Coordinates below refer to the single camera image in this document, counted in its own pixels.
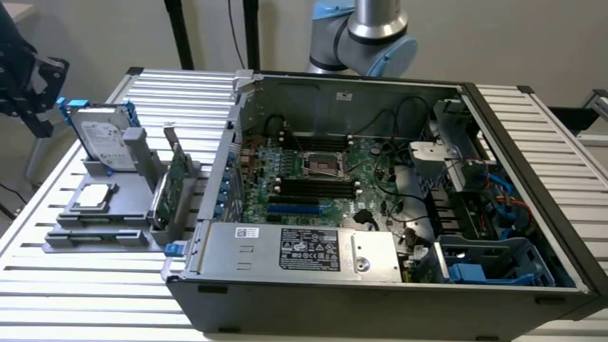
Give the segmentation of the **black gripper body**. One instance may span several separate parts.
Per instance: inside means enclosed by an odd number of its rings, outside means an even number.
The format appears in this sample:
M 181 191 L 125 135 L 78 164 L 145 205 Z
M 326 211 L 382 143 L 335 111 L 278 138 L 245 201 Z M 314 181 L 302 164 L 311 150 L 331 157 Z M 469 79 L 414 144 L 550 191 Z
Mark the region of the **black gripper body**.
M 67 60 L 39 54 L 2 8 L 2 113 L 46 112 L 59 97 L 69 70 Z

